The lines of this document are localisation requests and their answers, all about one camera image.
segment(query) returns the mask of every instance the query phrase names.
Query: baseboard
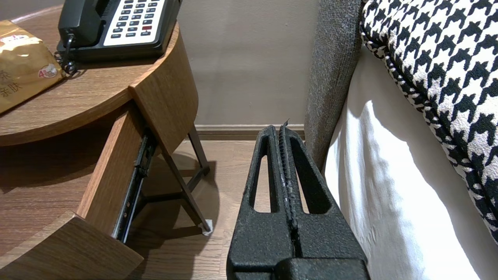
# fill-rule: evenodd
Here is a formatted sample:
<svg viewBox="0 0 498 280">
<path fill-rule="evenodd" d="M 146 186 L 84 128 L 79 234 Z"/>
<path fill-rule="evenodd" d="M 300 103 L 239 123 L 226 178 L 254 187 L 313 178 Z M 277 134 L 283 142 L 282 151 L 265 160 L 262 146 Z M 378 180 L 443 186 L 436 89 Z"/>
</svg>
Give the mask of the baseboard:
<svg viewBox="0 0 498 280">
<path fill-rule="evenodd" d="M 256 140 L 257 134 L 269 125 L 195 125 L 201 140 Z M 304 140 L 304 125 L 288 125 Z"/>
</svg>

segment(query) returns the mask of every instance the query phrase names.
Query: coiled phone cord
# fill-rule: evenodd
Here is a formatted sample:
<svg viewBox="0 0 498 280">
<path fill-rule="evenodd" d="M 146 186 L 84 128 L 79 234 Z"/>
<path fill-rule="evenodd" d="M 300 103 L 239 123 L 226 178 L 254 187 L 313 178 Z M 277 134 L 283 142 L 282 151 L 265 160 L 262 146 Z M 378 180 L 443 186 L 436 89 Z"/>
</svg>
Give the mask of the coiled phone cord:
<svg viewBox="0 0 498 280">
<path fill-rule="evenodd" d="M 71 44 L 74 41 L 74 34 L 69 34 L 66 41 L 66 51 L 63 55 L 59 52 L 55 53 L 55 59 L 61 65 L 64 72 L 66 72 L 69 76 L 73 76 L 78 72 L 78 68 L 76 68 L 76 62 L 69 59 L 69 50 L 71 49 Z"/>
</svg>

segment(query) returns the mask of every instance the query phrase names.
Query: white bed sheet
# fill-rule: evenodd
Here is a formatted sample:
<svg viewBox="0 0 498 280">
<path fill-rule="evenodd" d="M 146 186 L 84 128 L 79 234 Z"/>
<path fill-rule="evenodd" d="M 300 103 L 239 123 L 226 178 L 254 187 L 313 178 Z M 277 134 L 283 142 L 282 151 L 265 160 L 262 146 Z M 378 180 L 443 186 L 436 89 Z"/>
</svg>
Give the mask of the white bed sheet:
<svg viewBox="0 0 498 280">
<path fill-rule="evenodd" d="M 366 49 L 326 161 L 372 280 L 498 279 L 498 246 L 422 115 Z"/>
</svg>

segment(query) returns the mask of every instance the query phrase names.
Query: gold packet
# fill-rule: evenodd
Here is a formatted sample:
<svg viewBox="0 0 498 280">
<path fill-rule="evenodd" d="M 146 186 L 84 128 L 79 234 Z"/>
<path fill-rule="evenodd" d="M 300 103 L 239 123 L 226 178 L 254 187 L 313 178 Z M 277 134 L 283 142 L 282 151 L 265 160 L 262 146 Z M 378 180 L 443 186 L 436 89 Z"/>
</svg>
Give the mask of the gold packet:
<svg viewBox="0 0 498 280">
<path fill-rule="evenodd" d="M 0 21 L 0 113 L 62 78 L 59 63 L 41 39 L 8 20 Z"/>
</svg>

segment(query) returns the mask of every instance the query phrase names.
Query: gray upholstered headboard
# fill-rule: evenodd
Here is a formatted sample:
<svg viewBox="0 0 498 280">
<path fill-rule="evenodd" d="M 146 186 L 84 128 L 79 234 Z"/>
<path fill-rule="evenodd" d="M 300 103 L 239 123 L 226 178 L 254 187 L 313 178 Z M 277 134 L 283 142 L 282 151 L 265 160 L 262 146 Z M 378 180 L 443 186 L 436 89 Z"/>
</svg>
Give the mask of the gray upholstered headboard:
<svg viewBox="0 0 498 280">
<path fill-rule="evenodd" d="M 320 0 L 304 131 L 322 169 L 360 51 L 361 0 Z"/>
</svg>

